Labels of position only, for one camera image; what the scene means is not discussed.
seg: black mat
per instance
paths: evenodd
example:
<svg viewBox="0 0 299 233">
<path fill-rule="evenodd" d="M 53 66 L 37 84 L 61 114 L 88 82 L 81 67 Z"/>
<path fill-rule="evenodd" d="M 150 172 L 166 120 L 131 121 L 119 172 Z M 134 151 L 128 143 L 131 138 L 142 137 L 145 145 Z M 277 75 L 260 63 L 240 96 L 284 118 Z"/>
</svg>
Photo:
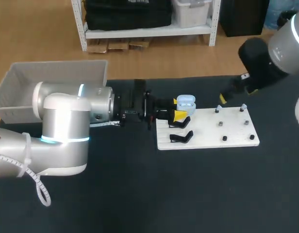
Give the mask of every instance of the black mat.
<svg viewBox="0 0 299 233">
<path fill-rule="evenodd" d="M 149 80 L 159 97 L 192 94 L 217 105 L 227 77 Z M 132 81 L 108 81 L 114 90 Z M 299 232 L 299 76 L 239 96 L 260 146 L 159 151 L 145 124 L 92 129 L 88 166 L 72 177 L 42 177 L 44 207 L 30 178 L 0 179 L 0 233 L 286 233 Z M 41 125 L 4 125 L 41 135 Z"/>
</svg>

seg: light blue object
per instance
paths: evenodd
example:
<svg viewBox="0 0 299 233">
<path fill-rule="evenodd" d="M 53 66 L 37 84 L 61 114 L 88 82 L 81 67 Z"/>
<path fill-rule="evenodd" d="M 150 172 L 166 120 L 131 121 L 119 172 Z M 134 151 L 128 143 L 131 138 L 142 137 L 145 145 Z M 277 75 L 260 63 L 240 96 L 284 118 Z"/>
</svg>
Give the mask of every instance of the light blue object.
<svg viewBox="0 0 299 233">
<path fill-rule="evenodd" d="M 270 0 L 265 19 L 265 27 L 277 29 L 277 20 L 282 11 L 294 10 L 294 0 Z"/>
<path fill-rule="evenodd" d="M 195 103 L 196 98 L 192 95 L 180 95 L 177 97 L 177 103 Z"/>
<path fill-rule="evenodd" d="M 53 137 L 45 137 L 45 136 L 41 136 L 41 140 L 43 141 L 47 141 L 48 143 L 50 141 L 52 142 L 62 142 L 62 143 L 69 143 L 69 142 L 85 142 L 89 140 L 89 137 L 85 137 L 85 138 L 72 138 L 72 139 L 57 139 L 57 138 L 53 138 Z"/>
<path fill-rule="evenodd" d="M 193 115 L 196 110 L 196 98 L 192 95 L 180 95 L 177 97 L 177 110 L 186 111 L 188 116 Z"/>
</svg>

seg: white pegboard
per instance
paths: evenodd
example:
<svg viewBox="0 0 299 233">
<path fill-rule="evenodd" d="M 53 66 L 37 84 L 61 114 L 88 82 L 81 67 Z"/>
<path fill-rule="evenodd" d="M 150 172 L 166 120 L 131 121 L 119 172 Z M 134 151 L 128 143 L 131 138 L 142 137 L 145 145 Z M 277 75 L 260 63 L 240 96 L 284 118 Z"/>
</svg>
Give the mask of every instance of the white pegboard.
<svg viewBox="0 0 299 233">
<path fill-rule="evenodd" d="M 240 107 L 196 109 L 185 129 L 169 128 L 166 120 L 156 120 L 157 146 L 159 150 L 187 150 L 223 147 L 254 147 L 260 144 L 248 110 L 240 112 Z M 170 134 L 186 136 L 189 131 L 194 136 L 187 143 L 170 142 Z"/>
</svg>

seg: black robot end effector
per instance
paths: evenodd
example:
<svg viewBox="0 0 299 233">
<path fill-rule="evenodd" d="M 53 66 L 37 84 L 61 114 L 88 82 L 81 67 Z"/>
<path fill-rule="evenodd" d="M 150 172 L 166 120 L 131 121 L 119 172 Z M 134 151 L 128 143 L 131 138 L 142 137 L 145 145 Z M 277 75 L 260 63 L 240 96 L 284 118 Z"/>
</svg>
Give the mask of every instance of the black robot end effector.
<svg viewBox="0 0 299 233">
<path fill-rule="evenodd" d="M 247 92 L 250 95 L 288 76 L 273 63 L 267 43 L 260 38 L 247 40 L 238 54 L 248 72 L 232 79 L 230 85 L 221 91 L 220 100 L 223 104 L 232 99 L 234 94 Z"/>
</svg>

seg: black bag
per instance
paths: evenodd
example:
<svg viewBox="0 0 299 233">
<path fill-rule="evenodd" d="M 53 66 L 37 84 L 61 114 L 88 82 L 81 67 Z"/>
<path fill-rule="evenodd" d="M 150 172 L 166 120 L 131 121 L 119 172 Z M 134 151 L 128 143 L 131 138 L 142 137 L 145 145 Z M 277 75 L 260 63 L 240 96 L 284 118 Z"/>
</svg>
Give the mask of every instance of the black bag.
<svg viewBox="0 0 299 233">
<path fill-rule="evenodd" d="M 90 30 L 156 28 L 171 24 L 170 0 L 86 0 Z"/>
</svg>

